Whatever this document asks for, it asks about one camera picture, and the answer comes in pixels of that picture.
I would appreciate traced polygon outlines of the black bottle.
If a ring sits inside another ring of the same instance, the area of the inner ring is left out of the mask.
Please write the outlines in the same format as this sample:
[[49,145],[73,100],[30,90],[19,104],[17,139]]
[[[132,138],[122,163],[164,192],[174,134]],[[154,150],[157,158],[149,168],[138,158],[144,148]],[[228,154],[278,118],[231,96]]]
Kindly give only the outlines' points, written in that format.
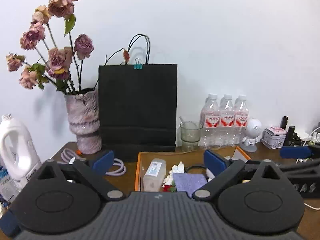
[[284,146],[290,146],[294,132],[295,132],[295,126],[289,126],[286,137],[285,137]]

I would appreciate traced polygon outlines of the white detergent jug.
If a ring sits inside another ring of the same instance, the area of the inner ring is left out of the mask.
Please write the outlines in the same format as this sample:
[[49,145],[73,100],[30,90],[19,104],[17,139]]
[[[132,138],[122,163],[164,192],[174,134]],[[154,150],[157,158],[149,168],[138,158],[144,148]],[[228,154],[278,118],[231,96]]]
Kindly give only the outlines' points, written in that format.
[[1,117],[1,158],[8,174],[20,188],[41,166],[27,127],[11,114]]

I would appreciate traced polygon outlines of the right water bottle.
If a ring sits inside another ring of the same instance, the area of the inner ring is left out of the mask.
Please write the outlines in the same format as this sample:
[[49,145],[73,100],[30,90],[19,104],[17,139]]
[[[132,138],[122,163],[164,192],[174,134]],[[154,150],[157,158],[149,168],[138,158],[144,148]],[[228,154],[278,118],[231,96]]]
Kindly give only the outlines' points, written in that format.
[[239,95],[234,105],[234,135],[233,142],[235,145],[239,144],[242,140],[243,132],[247,126],[249,110],[247,107],[247,97]]

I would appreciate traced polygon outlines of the teal binder clip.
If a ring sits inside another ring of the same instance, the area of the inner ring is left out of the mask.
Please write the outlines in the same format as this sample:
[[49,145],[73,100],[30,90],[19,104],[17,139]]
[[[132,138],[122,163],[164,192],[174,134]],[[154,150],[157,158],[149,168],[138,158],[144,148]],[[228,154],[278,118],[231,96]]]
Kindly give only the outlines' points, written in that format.
[[143,69],[141,59],[135,58],[134,69],[138,69],[138,70]]

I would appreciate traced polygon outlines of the purple knitted pouch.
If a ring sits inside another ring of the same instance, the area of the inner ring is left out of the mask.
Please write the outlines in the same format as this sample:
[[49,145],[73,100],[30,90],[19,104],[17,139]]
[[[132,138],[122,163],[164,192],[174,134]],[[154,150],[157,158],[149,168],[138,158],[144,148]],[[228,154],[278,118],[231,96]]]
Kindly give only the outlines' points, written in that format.
[[173,179],[177,192],[186,192],[189,198],[207,183],[207,179],[203,174],[174,173]]

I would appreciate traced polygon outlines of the water bottle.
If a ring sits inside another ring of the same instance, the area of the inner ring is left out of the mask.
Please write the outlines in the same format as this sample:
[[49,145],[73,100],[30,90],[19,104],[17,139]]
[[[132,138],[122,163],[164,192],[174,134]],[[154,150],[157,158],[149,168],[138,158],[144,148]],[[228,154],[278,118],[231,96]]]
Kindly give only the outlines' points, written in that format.
[[235,145],[239,144],[242,140],[243,132],[247,126],[249,110],[247,107],[247,97],[239,95],[234,105],[234,135],[233,142]]
[[200,124],[203,126],[200,145],[203,147],[215,146],[217,130],[220,124],[220,111],[216,94],[208,94],[201,110]]
[[225,94],[221,99],[220,106],[220,145],[227,146],[230,144],[231,133],[234,125],[234,106],[232,96]]

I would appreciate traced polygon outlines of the dark blue case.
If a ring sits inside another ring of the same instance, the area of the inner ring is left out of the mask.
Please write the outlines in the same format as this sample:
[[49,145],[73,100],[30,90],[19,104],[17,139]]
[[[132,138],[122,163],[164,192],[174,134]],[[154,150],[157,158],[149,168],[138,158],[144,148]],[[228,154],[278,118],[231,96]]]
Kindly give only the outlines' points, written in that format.
[[3,233],[10,238],[15,238],[21,232],[18,221],[10,210],[1,217],[0,228]]

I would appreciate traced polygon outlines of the black paper bag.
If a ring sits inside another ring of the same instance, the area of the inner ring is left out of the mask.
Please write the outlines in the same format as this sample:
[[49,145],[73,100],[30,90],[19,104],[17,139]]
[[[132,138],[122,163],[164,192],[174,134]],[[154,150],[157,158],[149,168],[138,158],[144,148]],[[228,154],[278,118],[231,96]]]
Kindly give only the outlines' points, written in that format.
[[[99,66],[100,135],[123,161],[176,147],[177,65],[150,64],[150,50],[149,37],[137,34],[122,49],[122,64]],[[135,58],[143,69],[134,69]]]

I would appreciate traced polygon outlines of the middle water bottle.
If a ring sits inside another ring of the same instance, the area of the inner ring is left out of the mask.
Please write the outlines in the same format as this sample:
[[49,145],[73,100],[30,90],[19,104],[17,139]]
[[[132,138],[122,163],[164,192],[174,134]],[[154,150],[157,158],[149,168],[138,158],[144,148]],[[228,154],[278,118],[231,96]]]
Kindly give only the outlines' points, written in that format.
[[234,106],[232,96],[225,94],[221,99],[220,106],[220,145],[227,146],[230,144],[231,133],[234,125]]

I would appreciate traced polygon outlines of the white astronaut speaker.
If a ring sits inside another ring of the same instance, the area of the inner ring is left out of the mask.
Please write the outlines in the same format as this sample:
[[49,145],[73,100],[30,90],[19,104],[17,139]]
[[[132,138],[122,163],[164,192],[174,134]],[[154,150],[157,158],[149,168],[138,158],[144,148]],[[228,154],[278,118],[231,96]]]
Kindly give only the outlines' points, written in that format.
[[245,136],[240,143],[240,148],[246,152],[255,152],[257,150],[256,143],[262,131],[261,122],[258,119],[250,118],[244,131]]

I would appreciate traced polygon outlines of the mottled purple vase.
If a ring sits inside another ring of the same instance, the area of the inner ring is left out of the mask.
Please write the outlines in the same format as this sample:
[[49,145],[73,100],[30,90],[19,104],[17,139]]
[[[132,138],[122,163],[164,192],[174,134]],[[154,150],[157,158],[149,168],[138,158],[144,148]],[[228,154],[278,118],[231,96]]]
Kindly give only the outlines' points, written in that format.
[[86,88],[76,95],[66,95],[67,119],[82,154],[95,154],[102,148],[97,91]]

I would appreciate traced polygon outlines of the small tin box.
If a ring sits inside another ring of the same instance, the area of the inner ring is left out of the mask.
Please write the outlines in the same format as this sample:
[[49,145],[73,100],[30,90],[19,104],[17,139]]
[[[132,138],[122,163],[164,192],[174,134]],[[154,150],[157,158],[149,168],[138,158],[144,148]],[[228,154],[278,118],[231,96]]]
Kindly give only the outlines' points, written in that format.
[[280,127],[269,127],[264,129],[261,142],[269,149],[282,148],[287,132]]

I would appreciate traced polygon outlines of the dried pink roses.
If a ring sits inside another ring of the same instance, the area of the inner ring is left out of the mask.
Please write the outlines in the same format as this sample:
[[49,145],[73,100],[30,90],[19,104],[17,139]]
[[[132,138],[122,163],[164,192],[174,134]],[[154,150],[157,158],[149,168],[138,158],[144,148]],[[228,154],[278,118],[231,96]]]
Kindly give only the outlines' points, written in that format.
[[[85,94],[81,87],[84,60],[94,51],[93,41],[86,34],[72,39],[75,27],[74,4],[79,0],[49,0],[47,5],[38,6],[32,15],[29,29],[20,38],[23,51],[35,51],[39,60],[30,63],[25,55],[10,53],[5,59],[10,72],[22,70],[19,83],[28,90],[35,87],[44,89],[51,83],[65,95]],[[64,21],[64,35],[69,45],[59,47],[49,26],[52,18]]]

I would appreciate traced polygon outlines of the white tissue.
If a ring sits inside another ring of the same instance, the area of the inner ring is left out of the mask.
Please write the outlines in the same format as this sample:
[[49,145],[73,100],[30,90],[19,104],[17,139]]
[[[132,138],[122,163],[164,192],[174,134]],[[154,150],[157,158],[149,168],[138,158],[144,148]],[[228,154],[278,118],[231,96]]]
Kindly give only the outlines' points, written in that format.
[[184,173],[184,163],[181,161],[178,165],[174,165],[171,170],[169,171],[169,175],[163,180],[164,186],[172,186],[174,184],[174,174],[176,173]]

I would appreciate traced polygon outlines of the glass cup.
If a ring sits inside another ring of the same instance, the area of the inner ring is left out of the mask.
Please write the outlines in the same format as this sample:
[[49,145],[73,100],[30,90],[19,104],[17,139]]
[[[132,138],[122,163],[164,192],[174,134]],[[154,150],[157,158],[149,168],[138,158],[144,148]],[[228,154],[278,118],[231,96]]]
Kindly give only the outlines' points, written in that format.
[[189,152],[197,150],[199,141],[201,139],[201,131],[203,126],[195,121],[185,121],[180,116],[180,137],[183,152]]

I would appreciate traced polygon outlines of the translucent plastic container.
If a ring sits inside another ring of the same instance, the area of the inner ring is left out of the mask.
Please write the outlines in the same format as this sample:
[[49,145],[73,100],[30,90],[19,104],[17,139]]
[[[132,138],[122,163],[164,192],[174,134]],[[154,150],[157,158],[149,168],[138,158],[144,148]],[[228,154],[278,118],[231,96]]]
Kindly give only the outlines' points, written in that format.
[[159,192],[166,177],[167,163],[155,158],[151,161],[143,177],[143,187],[146,192]]

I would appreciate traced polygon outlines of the red artificial flower clip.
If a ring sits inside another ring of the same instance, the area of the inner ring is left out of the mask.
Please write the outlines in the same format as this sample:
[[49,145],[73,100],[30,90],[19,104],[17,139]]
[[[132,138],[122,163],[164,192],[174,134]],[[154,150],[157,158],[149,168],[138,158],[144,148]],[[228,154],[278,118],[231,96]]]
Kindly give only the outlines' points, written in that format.
[[176,192],[177,191],[175,184],[174,185],[163,184],[162,188],[163,188],[163,192]]

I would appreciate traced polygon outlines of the left water bottle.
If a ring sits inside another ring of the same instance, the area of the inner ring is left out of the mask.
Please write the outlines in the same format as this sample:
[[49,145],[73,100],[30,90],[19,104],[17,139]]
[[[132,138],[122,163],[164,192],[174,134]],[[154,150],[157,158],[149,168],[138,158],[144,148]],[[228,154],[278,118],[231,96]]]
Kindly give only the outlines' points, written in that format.
[[216,94],[208,94],[201,110],[200,124],[203,126],[200,145],[203,147],[215,146],[217,130],[220,124],[220,111]]

